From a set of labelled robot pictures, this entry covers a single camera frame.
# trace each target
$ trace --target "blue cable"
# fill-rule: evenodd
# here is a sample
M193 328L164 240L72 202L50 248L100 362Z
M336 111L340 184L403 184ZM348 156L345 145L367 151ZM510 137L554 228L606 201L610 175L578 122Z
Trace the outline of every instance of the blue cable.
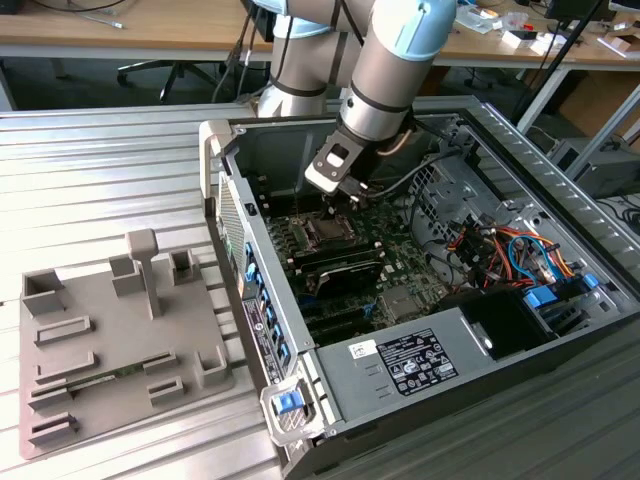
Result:
M522 273L523 275L526 275L531 280L533 280L534 286L538 285L538 279L531 272L524 270L522 267L520 267L520 265L518 265L518 263L515 260L515 255L513 253L513 246L516 240L518 240L519 238L525 238L529 240L531 243L533 243L536 247L538 247L538 249L542 253L542 256L544 257L545 262L547 263L547 267L549 267L549 270L551 271L554 277L556 277L557 279L566 278L562 273L562 271L560 271L560 269L551 262L551 259L549 258L549 254L547 253L547 250L544 248L544 245L542 245L542 243L540 243L539 240L533 237L530 237L529 235L518 235L517 237L513 237L513 239L509 243L509 249L508 249L509 261L511 262L511 265L513 266L513 268L515 268L518 272Z

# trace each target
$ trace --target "light blue robot joint cap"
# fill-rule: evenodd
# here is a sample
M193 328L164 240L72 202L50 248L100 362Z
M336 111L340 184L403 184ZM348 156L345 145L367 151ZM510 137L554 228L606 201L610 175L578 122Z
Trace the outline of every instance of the light blue robot joint cap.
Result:
M278 15L276 18L276 24L273 27L273 36L277 38L287 38L287 31L289 30L289 22L291 17L285 17L284 15ZM291 35L289 38L306 38L314 35L322 35L327 33L331 28L329 25L322 25L320 23L309 22L302 18L293 18L293 24L291 26Z
M384 18L381 18L379 27L374 23L376 35L391 53L404 60L430 60L447 43L456 18L456 0L404 1L411 3L405 6L404 23L386 28Z
M278 15L286 15L288 11L287 0L253 0L253 3Z

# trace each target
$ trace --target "warning label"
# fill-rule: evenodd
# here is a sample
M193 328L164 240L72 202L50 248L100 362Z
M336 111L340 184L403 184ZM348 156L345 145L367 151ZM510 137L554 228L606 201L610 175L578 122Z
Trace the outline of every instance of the warning label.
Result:
M378 352L398 392L405 396L458 376L430 328L382 343Z

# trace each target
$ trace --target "aluminum extrusion table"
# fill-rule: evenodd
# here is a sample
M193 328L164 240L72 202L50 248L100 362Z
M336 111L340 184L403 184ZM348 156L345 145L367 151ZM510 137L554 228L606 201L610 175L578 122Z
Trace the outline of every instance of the aluminum extrusion table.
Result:
M0 477L280 478L198 191L199 123L248 114L235 105L196 105L0 115ZM55 266L69 278L106 269L104 258L119 253L120 236L147 226L158 232L162 250L193 248L206 265L236 386L24 461L17 430L19 273ZM318 478L635 479L640 445L629 439L640 429L639 393L636 322L554 372Z

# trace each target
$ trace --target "floor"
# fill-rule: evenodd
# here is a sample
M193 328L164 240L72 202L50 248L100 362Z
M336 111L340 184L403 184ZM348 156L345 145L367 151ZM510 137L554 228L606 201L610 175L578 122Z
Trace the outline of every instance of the floor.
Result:
M65 59L67 78L54 76L51 62L41 58L6 58L5 75L20 110L49 110L64 108L99 108L158 105L159 95L167 77L168 68L135 72L128 76L130 86L122 87L116 81L120 66L135 63L127 60ZM214 75L216 65L202 64L201 68ZM472 78L472 69L452 68L441 84L441 95L475 95L498 107L506 116L512 113L525 85L515 78L516 71L476 69L472 86L465 80ZM229 76L221 89L218 101L232 102L236 98L235 78ZM244 92L255 91L264 84L265 72L248 71ZM197 104L211 101L214 88L187 73L178 78L168 98L168 104ZM582 136L571 123L560 115L541 115L536 125L545 132L533 129L531 139L544 151L554 144L552 138Z

